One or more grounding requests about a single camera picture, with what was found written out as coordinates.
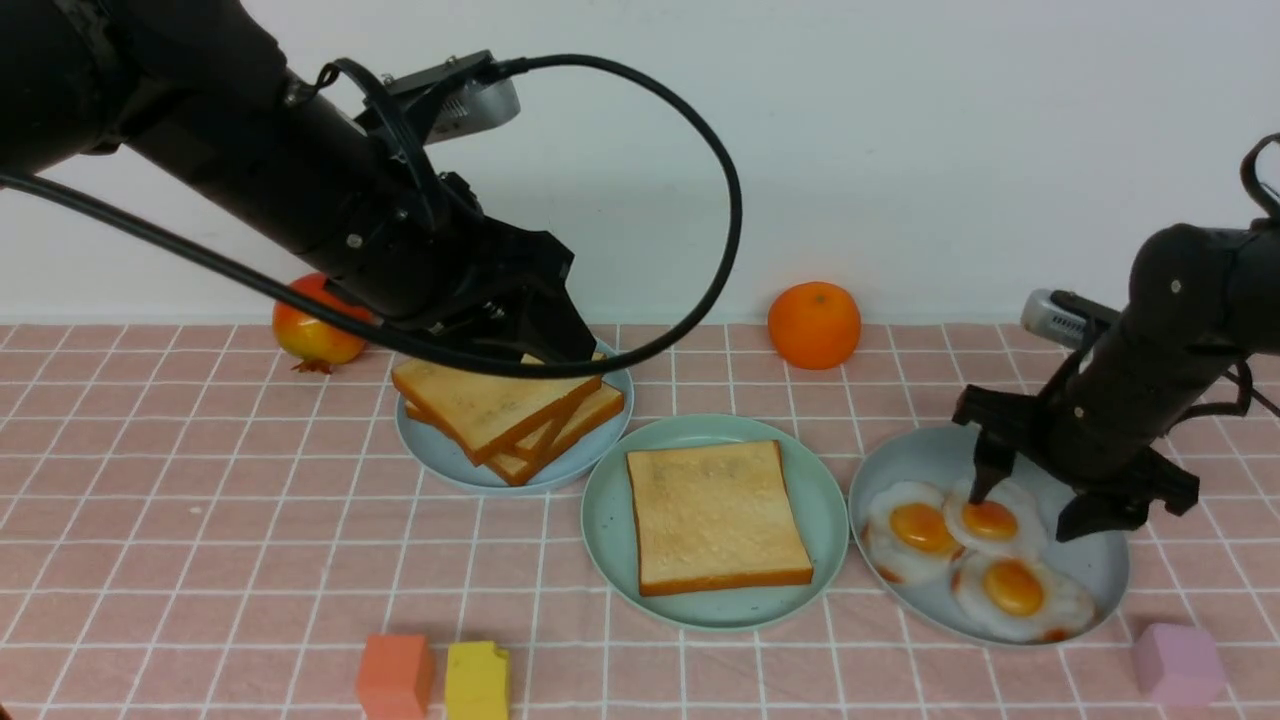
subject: fried egg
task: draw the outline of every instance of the fried egg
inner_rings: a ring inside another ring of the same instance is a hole
[[[964,553],[942,518],[942,491],[902,480],[867,505],[861,541],[872,568],[886,582],[916,585],[941,578]]]
[[[1097,616],[1084,585],[1038,560],[970,552],[951,577],[951,593],[974,623],[1015,643],[1074,638]]]
[[[969,502],[973,477],[951,487],[942,506],[947,532],[956,541],[983,555],[1034,560],[1048,546],[1048,530],[1041,521],[1036,497],[1005,480],[977,505]]]

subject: robotic arm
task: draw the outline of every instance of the robotic arm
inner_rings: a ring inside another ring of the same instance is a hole
[[[1198,501],[1199,479],[1151,443],[1174,425],[1211,415],[1244,416],[1254,397],[1251,355],[1280,355],[1280,202],[1258,182],[1257,155],[1242,179],[1267,213],[1249,229],[1175,224],[1138,251],[1123,313],[1069,292],[1034,293],[1023,313],[1030,332],[1074,352],[1036,396],[966,387],[952,420],[982,429],[974,447],[982,502],[1012,471],[1016,454],[1071,486],[1057,539],[1134,530],[1161,501],[1181,516]],[[1197,405],[1226,377],[1235,402]]]
[[[424,146],[490,129],[518,111],[511,78],[580,65],[654,92],[684,115],[724,169],[724,255],[690,314],[646,346],[588,361],[594,338],[564,281],[573,254],[545,232],[484,214],[467,183],[431,168]],[[320,96],[346,74],[365,92],[351,119]],[[728,152],[680,97],[599,58],[495,61],[488,53],[380,81],[348,59],[315,82],[289,70],[275,40],[238,0],[0,1],[0,187],[76,209],[236,279],[334,327],[408,355],[508,377],[577,377],[648,360],[714,305],[741,231]],[[974,502],[1021,454],[1078,496],[1057,537],[1135,529],[1148,505],[1180,515],[1198,479],[1151,448],[1175,424],[1243,415],[1247,359],[1280,354],[1280,204],[1244,165],[1268,218],[1248,231],[1174,225],[1143,246],[1123,313],[1070,293],[1033,296],[1024,324],[1076,347],[1036,396],[968,387],[954,420],[982,427]],[[78,154],[127,145],[323,272],[330,290],[369,307],[352,320],[280,283],[36,173]],[[529,352],[547,360],[521,364]],[[1221,377],[1236,404],[1196,406]]]
[[[604,361],[589,361],[595,338],[564,287],[573,254],[550,233],[486,217],[467,183],[433,169],[424,150],[511,120],[520,111],[511,77],[554,65],[603,69],[658,94],[694,123],[730,181],[730,241],[703,302],[649,346]],[[353,119],[320,95],[339,74],[366,95]],[[342,329],[452,366],[571,377],[634,365],[701,320],[736,254],[741,199],[727,151],[669,90],[596,58],[499,63],[477,53],[399,79],[340,59],[308,83],[238,0],[5,0],[0,96],[0,187],[87,211]],[[334,295],[381,327],[302,306],[269,278],[32,177],[122,145],[324,273]],[[517,363],[525,352],[547,364]]]

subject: orange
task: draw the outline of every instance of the orange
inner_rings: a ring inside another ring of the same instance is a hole
[[[769,340],[783,360],[826,370],[847,360],[863,334],[858,302],[845,288],[809,282],[787,288],[769,307]]]

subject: light blue plate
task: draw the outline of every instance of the light blue plate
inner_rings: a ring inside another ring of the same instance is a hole
[[[888,486],[906,479],[931,483],[942,492],[950,491],[952,483],[973,475],[973,447],[977,441],[978,430],[970,427],[919,428],[891,439],[863,460],[849,492],[849,521],[854,528],[854,541],[868,565],[867,548],[858,536],[867,525],[867,506],[870,500]],[[1066,543],[1057,542],[1053,539],[1053,529],[1057,528],[1059,512],[1075,497],[1071,488],[1021,455],[1014,462],[1012,475],[1004,482],[1021,486],[1036,496],[1041,521],[1050,533],[1048,547],[1042,556],[1044,562],[1083,584],[1097,602],[1098,615],[1094,623],[1084,633],[1065,641],[1076,642],[1115,615],[1124,600],[1129,588],[1128,538],[1120,532],[1107,532]],[[960,610],[951,596],[950,573],[931,583],[905,588],[872,574],[916,618],[965,641],[1010,648],[1056,644],[1011,643],[983,630]]]
[[[782,445],[787,493],[800,537],[813,560],[813,582],[803,587],[641,597],[627,452],[762,439],[777,439]],[[684,415],[640,428],[600,459],[582,495],[582,538],[605,580],[648,615],[695,630],[742,632],[778,623],[826,592],[849,551],[849,519],[844,495],[831,470],[800,441],[748,418]]]
[[[603,342],[598,342],[598,348],[605,355],[613,356],[616,352]],[[401,441],[410,455],[426,466],[442,480],[457,486],[467,492],[477,495],[520,496],[539,495],[564,487],[581,478],[591,470],[596,461],[617,445],[618,438],[627,429],[631,421],[631,413],[635,409],[635,384],[631,382],[630,370],[614,370],[604,375],[604,382],[622,391],[626,405],[608,423],[595,428],[582,436],[573,447],[553,460],[549,465],[534,475],[529,483],[521,487],[508,486],[493,470],[485,466],[476,468],[467,459],[462,448],[449,439],[440,430],[411,420],[404,414],[403,397],[396,406],[396,428],[399,430]]]

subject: pink tiled tablecloth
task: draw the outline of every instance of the pink tiled tablecloth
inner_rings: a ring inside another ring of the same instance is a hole
[[[634,347],[655,328],[602,327]],[[795,433],[847,488],[864,452],[946,423],[963,382],[1033,389],[1062,352],[1012,327],[868,327],[824,373],[762,328],[701,327],[634,369],[635,423],[735,413]],[[1280,717],[1280,424],[1197,420],[1161,450],[1201,474],[1132,541],[1123,611],[1061,650],[998,652],[906,618],[851,552],[809,611],[682,633],[611,594],[579,482],[481,500],[401,447],[370,352],[289,372],[261,327],[0,328],[0,703],[14,720],[355,720],[366,635],[512,651],[521,720]],[[1280,396],[1280,365],[1257,378]],[[1225,395],[1229,388],[1221,388]],[[1220,641],[1230,692],[1144,705],[1128,647],[1153,621]],[[439,685],[433,716],[442,715]]]

